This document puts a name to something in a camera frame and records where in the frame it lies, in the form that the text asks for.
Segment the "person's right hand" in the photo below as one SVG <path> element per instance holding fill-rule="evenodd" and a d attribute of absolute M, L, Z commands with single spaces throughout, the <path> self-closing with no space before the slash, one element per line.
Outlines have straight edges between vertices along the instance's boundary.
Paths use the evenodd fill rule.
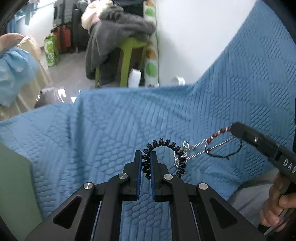
<path fill-rule="evenodd" d="M 269 198 L 264 202 L 259 212 L 261 224 L 266 227 L 276 227 L 282 223 L 280 214 L 284 209 L 295 208 L 296 194 L 280 195 L 283 187 L 283 176 L 278 173 L 274 179 L 274 183 L 269 189 Z"/>

